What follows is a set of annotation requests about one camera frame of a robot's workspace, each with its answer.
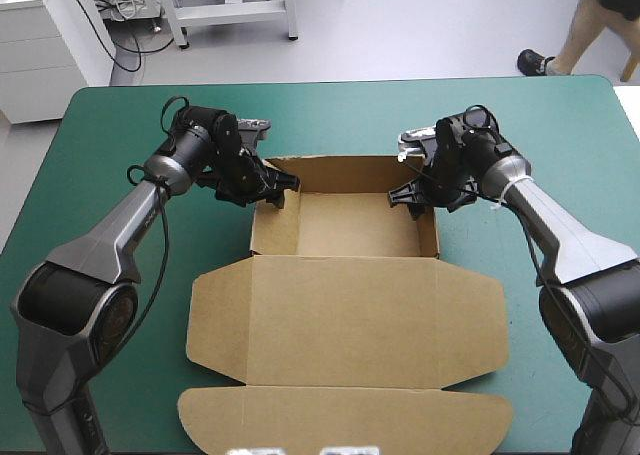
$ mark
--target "white cable tie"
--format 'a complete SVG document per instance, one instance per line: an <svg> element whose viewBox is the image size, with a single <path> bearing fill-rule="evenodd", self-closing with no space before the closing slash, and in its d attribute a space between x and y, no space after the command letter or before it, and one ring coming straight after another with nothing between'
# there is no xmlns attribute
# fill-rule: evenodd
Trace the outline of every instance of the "white cable tie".
<svg viewBox="0 0 640 455"><path fill-rule="evenodd" d="M531 180L531 181L533 181L533 178L531 178L529 175L521 175L518 178L514 178L513 180L509 180L509 183L507 183L504 186L504 188L502 189L502 193L498 197L498 200L496 201L496 203L491 205L491 207L490 207L491 210L497 210L500 207L502 207L502 204L504 203L504 197L507 195L507 192L509 191L509 189L511 187L513 187L516 183L521 182L522 180Z"/></svg>

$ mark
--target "wooden chair leg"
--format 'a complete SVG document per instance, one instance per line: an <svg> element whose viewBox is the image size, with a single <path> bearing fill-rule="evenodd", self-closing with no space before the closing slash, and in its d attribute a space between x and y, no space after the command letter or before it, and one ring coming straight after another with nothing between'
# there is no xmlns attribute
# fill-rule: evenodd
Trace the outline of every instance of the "wooden chair leg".
<svg viewBox="0 0 640 455"><path fill-rule="evenodd" d="M624 71L622 72L622 76L620 77L621 82L628 82L629 79L633 76L633 72L636 71L638 67L639 61L631 55L629 60L627 61L627 65L624 67Z"/></svg>

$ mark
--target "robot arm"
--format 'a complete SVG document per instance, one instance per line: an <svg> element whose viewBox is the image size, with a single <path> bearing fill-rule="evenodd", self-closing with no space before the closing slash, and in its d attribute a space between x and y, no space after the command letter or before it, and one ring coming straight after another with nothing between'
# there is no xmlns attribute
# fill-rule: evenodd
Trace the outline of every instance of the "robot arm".
<svg viewBox="0 0 640 455"><path fill-rule="evenodd" d="M414 217L424 207L454 211L478 197L510 208L544 255L538 269L545 325L593 393L573 455L640 453L640 262L628 246L589 231L540 189L531 165L484 107L412 130L400 161L424 156L420 175L389 193Z"/></svg>
<svg viewBox="0 0 640 455"><path fill-rule="evenodd" d="M268 121L237 120L183 97L169 100L163 115L177 99L185 106L167 140L137 167L144 179L89 233L52 250L12 303L16 381L49 455L108 453L87 382L133 335L141 281L134 251L159 213L166 221L169 199L197 183L240 206L267 200L282 207L284 190L298 189L295 176L257 155Z"/></svg>

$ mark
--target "white cabinet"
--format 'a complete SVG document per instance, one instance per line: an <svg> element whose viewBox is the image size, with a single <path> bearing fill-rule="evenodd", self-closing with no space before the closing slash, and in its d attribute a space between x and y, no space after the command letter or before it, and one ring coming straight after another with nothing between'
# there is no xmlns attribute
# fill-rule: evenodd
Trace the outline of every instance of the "white cabinet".
<svg viewBox="0 0 640 455"><path fill-rule="evenodd" d="M80 0L107 50L92 0ZM11 123L61 118L83 87L109 85L113 62L75 0L0 0L0 110Z"/></svg>

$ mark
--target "black shoe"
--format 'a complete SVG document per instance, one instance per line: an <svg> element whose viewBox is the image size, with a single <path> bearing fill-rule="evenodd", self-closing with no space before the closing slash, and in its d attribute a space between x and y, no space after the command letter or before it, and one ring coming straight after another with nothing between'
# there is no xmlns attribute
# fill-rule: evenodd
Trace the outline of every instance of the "black shoe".
<svg viewBox="0 0 640 455"><path fill-rule="evenodd" d="M555 57L544 58L531 49L523 50L518 55L518 70L527 77L540 77L547 74L547 64Z"/></svg>

